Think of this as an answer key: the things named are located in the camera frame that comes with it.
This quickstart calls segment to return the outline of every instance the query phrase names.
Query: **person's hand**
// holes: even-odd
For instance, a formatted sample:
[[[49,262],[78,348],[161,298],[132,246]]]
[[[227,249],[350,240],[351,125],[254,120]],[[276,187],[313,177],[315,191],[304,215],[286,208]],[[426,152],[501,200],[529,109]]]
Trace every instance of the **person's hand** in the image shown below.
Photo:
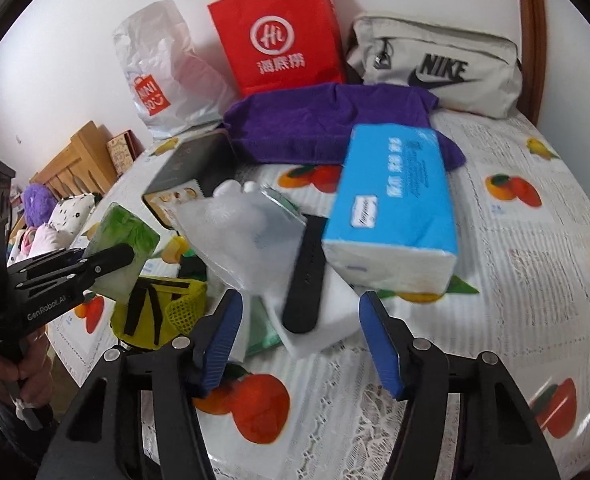
[[[20,397],[25,404],[40,408],[50,402],[53,394],[53,378],[50,374],[52,361],[46,355],[48,338],[44,327],[30,334],[27,341],[28,352],[19,364],[0,356],[0,400],[13,406],[4,382],[26,379]]]

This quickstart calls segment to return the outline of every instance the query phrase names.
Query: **white plastic bag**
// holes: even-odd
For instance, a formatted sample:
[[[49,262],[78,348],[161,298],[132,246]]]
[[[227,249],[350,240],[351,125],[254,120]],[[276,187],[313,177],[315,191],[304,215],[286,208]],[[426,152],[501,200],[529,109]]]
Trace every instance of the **white plastic bag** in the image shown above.
[[[218,121],[235,100],[221,74],[195,54],[188,25],[171,0],[128,17],[113,43],[137,114],[155,139]]]
[[[256,296],[285,297],[306,221],[281,195],[262,188],[156,204],[221,281]]]

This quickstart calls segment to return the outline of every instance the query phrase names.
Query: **stuffed toy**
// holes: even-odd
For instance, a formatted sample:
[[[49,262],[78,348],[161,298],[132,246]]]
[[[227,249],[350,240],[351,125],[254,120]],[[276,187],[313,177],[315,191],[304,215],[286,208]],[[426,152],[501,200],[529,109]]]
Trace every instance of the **stuffed toy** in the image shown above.
[[[29,227],[39,227],[50,219],[57,199],[43,184],[28,184],[22,194],[24,218]]]

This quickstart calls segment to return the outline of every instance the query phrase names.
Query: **yellow bag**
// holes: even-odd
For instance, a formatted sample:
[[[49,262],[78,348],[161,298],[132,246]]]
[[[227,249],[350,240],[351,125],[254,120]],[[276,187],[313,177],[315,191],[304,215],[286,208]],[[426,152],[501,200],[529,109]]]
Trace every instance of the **yellow bag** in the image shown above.
[[[140,276],[128,304],[115,304],[110,327],[124,343],[157,350],[180,334],[188,335],[205,311],[206,283]]]

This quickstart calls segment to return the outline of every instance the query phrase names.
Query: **black strap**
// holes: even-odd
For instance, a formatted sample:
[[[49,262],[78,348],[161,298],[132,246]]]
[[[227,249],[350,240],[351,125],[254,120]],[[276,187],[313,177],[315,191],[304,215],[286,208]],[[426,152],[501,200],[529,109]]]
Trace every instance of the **black strap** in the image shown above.
[[[171,280],[160,280],[155,278],[140,278],[140,280],[146,280],[146,283],[152,283],[153,285],[161,286],[174,286],[177,288],[189,288],[190,282],[172,282]]]
[[[294,334],[306,334],[317,325],[326,257],[322,250],[322,234],[326,218],[305,215],[306,230],[299,247],[299,255],[291,276],[281,323]]]
[[[146,285],[141,278],[137,279],[135,287],[128,298],[126,306],[126,322],[124,323],[124,334],[133,336],[137,325],[139,324],[139,317],[146,302]]]
[[[162,332],[162,321],[164,320],[164,314],[162,313],[162,307],[159,304],[159,297],[155,287],[150,283],[146,286],[149,291],[150,306],[153,309],[153,325],[155,327],[155,346],[159,346],[159,335]]]

